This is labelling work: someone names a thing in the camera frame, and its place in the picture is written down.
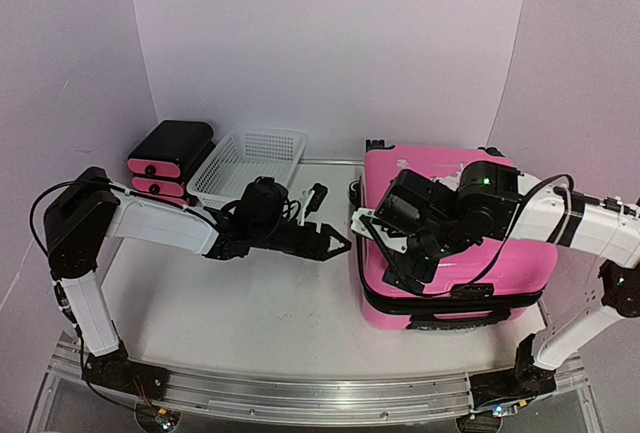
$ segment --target pink suitcase corner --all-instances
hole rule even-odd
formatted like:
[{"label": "pink suitcase corner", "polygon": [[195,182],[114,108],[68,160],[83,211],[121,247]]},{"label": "pink suitcase corner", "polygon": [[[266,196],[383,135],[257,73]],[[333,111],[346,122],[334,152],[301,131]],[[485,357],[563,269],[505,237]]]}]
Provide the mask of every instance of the pink suitcase corner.
[{"label": "pink suitcase corner", "polygon": [[[364,205],[377,207],[389,183],[403,169],[427,178],[445,178],[459,174],[465,165],[480,160],[511,165],[507,158],[484,150],[400,145],[371,149],[365,156],[361,181]],[[372,324],[387,329],[466,328],[515,319],[541,296],[558,257],[554,245],[510,240],[496,265],[482,280],[482,283],[493,284],[493,296],[481,300],[454,299],[449,295],[425,299],[385,281],[387,262],[374,242],[360,241],[357,246],[364,316]],[[433,280],[423,292],[447,292],[456,284],[468,282],[491,261],[499,247],[499,241],[485,239],[481,246],[441,260]]]}]

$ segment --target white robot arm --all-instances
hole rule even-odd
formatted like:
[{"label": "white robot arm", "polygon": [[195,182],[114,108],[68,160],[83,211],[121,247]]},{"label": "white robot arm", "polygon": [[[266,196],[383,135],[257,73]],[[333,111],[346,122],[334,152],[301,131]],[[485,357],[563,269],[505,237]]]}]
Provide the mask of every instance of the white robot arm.
[{"label": "white robot arm", "polygon": [[[563,176],[569,184],[554,187]],[[553,391],[553,372],[573,352],[617,321],[640,316],[640,207],[578,193],[568,175],[541,182],[486,161],[433,181],[404,170],[376,210],[353,214],[351,227],[387,253],[415,250],[432,259],[493,238],[550,242],[608,260],[585,286],[581,304],[521,343],[514,369],[471,377],[479,411],[504,398],[520,401]]]},{"label": "white robot arm", "polygon": [[305,221],[328,192],[319,184],[306,193],[302,207],[289,201],[287,190],[272,178],[258,178],[240,200],[221,210],[178,206],[131,191],[96,167],[62,186],[66,190],[44,214],[46,248],[41,246],[60,308],[89,350],[85,376],[91,383],[134,394],[131,379],[137,378],[151,399],[162,396],[167,372],[128,359],[95,275],[104,238],[135,238],[216,260],[261,248],[325,261],[351,248],[330,225],[318,228]]}]

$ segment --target gray floor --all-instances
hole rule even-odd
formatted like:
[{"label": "gray floor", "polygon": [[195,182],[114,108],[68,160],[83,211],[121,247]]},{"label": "gray floor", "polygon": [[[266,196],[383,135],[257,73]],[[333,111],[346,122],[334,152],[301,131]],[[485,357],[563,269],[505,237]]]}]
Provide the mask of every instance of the gray floor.
[{"label": "gray floor", "polygon": [[[47,430],[60,433],[85,432],[140,432],[133,413],[111,405],[93,395],[80,384],[62,380],[58,388],[49,419]],[[381,426],[370,428],[318,428],[259,425],[235,421],[216,420],[194,414],[183,415],[176,433],[293,433],[321,432],[433,432],[456,433],[454,420],[438,421],[410,426]],[[586,433],[579,399],[575,392],[558,395],[533,403],[517,416],[506,418],[501,433]]]}]

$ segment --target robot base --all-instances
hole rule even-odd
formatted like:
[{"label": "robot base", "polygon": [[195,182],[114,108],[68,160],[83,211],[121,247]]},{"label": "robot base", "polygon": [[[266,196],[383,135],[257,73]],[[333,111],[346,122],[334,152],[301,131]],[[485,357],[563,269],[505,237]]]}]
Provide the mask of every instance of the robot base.
[{"label": "robot base", "polygon": [[83,368],[85,379],[92,385],[139,396],[141,391],[149,400],[163,398],[169,379],[169,371],[159,366],[130,361],[122,342],[108,355],[87,358]]}]

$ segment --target mesh basket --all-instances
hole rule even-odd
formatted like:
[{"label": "mesh basket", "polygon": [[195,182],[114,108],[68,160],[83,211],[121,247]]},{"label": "mesh basket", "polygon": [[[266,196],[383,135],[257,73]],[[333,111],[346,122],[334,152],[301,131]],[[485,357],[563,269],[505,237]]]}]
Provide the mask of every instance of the mesh basket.
[{"label": "mesh basket", "polygon": [[200,165],[187,191],[204,206],[219,209],[240,199],[259,176],[288,187],[306,142],[307,137],[296,131],[234,130]]}]

